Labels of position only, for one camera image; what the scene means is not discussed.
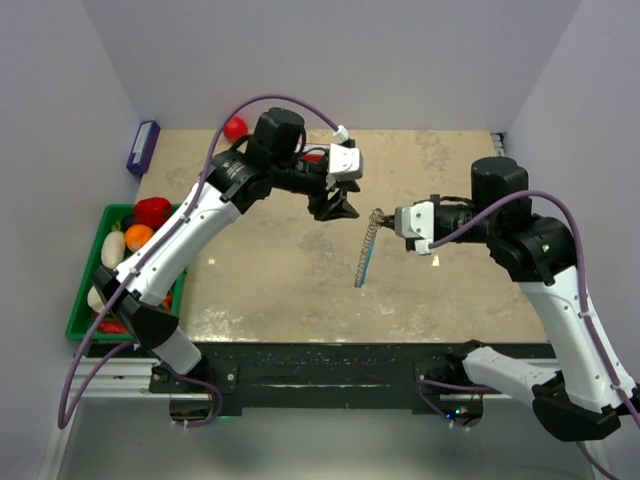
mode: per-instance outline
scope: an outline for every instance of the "toy vegetable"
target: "toy vegetable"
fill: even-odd
[[[173,295],[171,295],[171,292],[169,292],[164,297],[164,300],[162,300],[162,306],[164,308],[166,308],[167,310],[171,310],[171,303],[172,302],[173,302]]]
[[[124,234],[109,232],[102,244],[100,260],[107,268],[116,268],[124,258]]]
[[[171,203],[163,197],[145,198],[133,206],[133,215],[143,225],[158,228],[171,216]]]
[[[124,325],[122,325],[120,322],[116,320],[105,320],[100,324],[100,326],[98,327],[98,330],[100,330],[102,333],[110,333],[110,334],[115,333],[119,335],[129,333],[129,331],[127,330],[127,327],[125,327]]]

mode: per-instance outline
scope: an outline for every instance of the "stone-textured surface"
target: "stone-textured surface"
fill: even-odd
[[[197,179],[210,131],[164,130],[139,198],[182,200]],[[257,203],[189,268],[182,327],[196,341],[545,341],[542,326],[484,246],[406,253],[378,233],[362,289],[353,287],[368,216],[431,193],[470,194],[469,166],[493,155],[487,132],[354,131],[365,157],[358,220],[318,223],[306,199],[284,192]],[[328,134],[310,131],[309,141]]]

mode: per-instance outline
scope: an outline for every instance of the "toy fruit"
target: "toy fruit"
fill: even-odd
[[[222,129],[222,133],[224,134],[224,138],[233,143],[240,137],[243,137],[247,133],[249,133],[249,127],[247,127],[247,122],[245,122],[242,118],[231,117],[229,123],[227,123]]]
[[[146,225],[139,224],[129,227],[127,233],[124,234],[124,241],[129,250],[137,252],[145,243],[151,240],[151,237],[153,237],[153,229]]]

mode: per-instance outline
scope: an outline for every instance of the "red fruit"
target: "red fruit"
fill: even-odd
[[[141,224],[159,228],[171,216],[171,202],[164,197],[145,198],[133,206],[133,214]]]
[[[249,133],[249,127],[247,126],[247,122],[242,118],[232,117],[229,123],[222,129],[222,133],[224,134],[224,138],[233,143]]]

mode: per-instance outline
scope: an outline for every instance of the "orange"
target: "orange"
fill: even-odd
[[[124,234],[124,242],[132,252],[140,250],[153,237],[153,229],[146,225],[133,225]]]

